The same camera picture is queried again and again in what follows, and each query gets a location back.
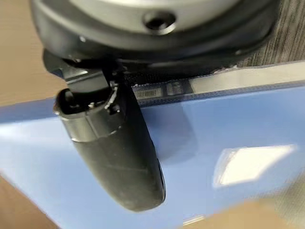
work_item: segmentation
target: black plastic part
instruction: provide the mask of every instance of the black plastic part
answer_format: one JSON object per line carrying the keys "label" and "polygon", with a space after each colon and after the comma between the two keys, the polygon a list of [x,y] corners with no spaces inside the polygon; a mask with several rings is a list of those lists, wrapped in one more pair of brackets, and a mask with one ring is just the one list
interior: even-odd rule
{"label": "black plastic part", "polygon": [[48,72],[66,81],[75,100],[82,105],[100,102],[102,98],[107,98],[110,93],[109,84],[101,70],[101,65],[106,65],[108,69],[112,68],[105,60],[99,60],[97,63],[90,62],[89,64],[75,63],[57,57],[45,49],[43,62]]}
{"label": "black plastic part", "polygon": [[73,113],[66,94],[57,96],[61,117],[78,152],[99,183],[124,208],[139,212],[165,199],[153,142],[130,87],[112,84],[107,102]]}
{"label": "black plastic part", "polygon": [[279,3],[241,0],[206,24],[164,36],[109,27],[68,0],[31,0],[31,8],[36,30],[51,53],[80,60],[111,56],[124,66],[130,82],[142,84],[210,74],[236,64],[268,40]]}

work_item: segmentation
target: barcode label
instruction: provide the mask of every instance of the barcode label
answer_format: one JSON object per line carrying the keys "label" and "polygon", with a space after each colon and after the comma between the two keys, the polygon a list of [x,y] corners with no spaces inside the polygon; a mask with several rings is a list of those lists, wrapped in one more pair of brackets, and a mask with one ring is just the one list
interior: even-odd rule
{"label": "barcode label", "polygon": [[150,90],[136,91],[134,92],[134,95],[138,100],[158,98],[162,96],[162,89],[160,87]]}
{"label": "barcode label", "polygon": [[168,95],[183,94],[183,83],[179,81],[174,83],[168,83],[166,85],[166,89]]}

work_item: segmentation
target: round hole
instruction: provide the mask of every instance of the round hole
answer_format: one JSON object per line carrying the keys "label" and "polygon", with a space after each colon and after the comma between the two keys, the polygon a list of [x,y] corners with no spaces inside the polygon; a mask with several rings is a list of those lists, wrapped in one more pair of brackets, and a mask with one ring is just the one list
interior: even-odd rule
{"label": "round hole", "polygon": [[144,16],[144,25],[149,32],[164,35],[175,29],[176,17],[169,12],[150,12]]}

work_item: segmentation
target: gray fabric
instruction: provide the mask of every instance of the gray fabric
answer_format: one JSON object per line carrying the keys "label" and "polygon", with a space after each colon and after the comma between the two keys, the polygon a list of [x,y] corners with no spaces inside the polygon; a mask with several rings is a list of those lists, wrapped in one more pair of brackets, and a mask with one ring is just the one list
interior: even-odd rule
{"label": "gray fabric", "polygon": [[282,0],[274,37],[239,67],[261,66],[305,59],[305,0]]}
{"label": "gray fabric", "polygon": [[284,190],[260,198],[260,202],[273,208],[287,224],[305,229],[305,174],[300,175]]}

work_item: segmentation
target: blue table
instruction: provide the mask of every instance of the blue table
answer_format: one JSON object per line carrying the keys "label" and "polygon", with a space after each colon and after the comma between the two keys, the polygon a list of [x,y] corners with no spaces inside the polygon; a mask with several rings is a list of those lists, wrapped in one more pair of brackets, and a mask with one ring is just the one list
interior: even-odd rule
{"label": "blue table", "polygon": [[[121,208],[99,186],[52,115],[53,99],[0,108],[1,173],[63,229],[174,228],[302,172],[304,98],[305,87],[293,87],[144,107],[167,190],[164,204],[144,213]],[[291,150],[256,179],[215,185],[224,152],[265,146]]]}

